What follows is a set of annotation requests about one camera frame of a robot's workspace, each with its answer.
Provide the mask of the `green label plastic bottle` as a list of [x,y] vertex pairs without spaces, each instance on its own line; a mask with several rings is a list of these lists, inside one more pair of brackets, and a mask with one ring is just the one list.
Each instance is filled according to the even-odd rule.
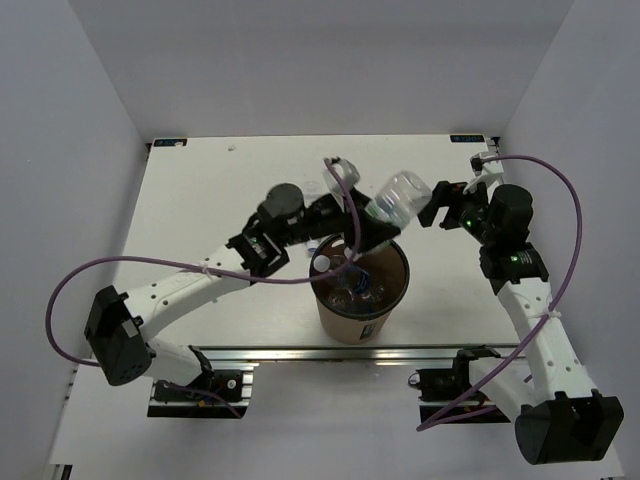
[[401,171],[368,202],[371,218],[404,230],[432,198],[431,188],[414,172]]

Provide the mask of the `blue label bottle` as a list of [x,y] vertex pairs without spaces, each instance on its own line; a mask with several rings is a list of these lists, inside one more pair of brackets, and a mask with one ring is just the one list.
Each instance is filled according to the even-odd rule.
[[357,308],[358,296],[348,288],[335,288],[327,297],[327,304],[336,310],[351,312]]
[[[304,196],[305,207],[310,208],[311,205],[322,196],[321,185],[316,181],[307,181],[303,184],[302,192]],[[306,242],[306,250],[309,256],[312,256],[318,249],[320,241],[311,239]]]
[[365,294],[372,286],[371,275],[359,266],[348,263],[340,255],[319,255],[312,261],[319,274],[330,273],[325,281],[332,287],[350,290],[355,295]]

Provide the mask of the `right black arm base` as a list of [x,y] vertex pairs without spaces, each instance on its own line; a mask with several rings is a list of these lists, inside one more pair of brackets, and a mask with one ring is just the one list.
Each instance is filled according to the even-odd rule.
[[[457,351],[450,366],[422,368],[412,373],[407,383],[410,388],[419,392],[420,421],[425,422],[431,415],[471,386],[468,373],[471,361],[482,358],[499,359],[500,357],[501,355],[493,348],[486,346],[467,347]],[[481,392],[474,393],[469,399],[448,412],[445,417],[474,413],[483,408],[488,408],[489,412],[455,420],[454,424],[505,424],[509,422],[508,418]]]

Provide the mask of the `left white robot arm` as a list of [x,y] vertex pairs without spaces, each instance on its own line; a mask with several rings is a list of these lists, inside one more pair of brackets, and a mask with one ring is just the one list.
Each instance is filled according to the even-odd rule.
[[256,283],[274,283],[289,261],[287,247],[321,242],[304,281],[311,285],[321,325],[334,340],[357,345],[375,338],[404,296],[408,261],[393,238],[409,224],[409,212],[384,198],[351,189],[310,205],[301,189],[278,184],[241,233],[203,264],[127,292],[108,286],[93,301],[85,337],[112,386],[139,377],[168,380],[188,398],[205,396],[213,369],[195,346],[159,339],[173,322],[220,297]]

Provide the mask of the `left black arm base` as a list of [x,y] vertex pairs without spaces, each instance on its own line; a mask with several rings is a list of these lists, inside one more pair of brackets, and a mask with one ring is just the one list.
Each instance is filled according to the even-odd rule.
[[248,408],[248,396],[243,394],[245,374],[242,369],[216,369],[197,347],[191,352],[202,372],[186,386],[175,382],[157,381],[152,389],[147,416],[177,419],[240,420]]

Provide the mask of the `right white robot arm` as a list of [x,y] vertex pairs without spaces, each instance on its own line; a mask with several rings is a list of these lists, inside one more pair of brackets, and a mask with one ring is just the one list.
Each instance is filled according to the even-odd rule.
[[439,182],[419,213],[422,226],[444,209],[444,230],[461,228],[480,245],[480,266],[520,340],[507,357],[487,347],[458,352],[451,384],[458,397],[424,420],[448,421],[461,402],[488,398],[513,423],[516,442],[532,465],[599,461],[624,418],[615,396],[602,395],[578,359],[553,305],[546,266],[529,242],[533,198],[506,184]]

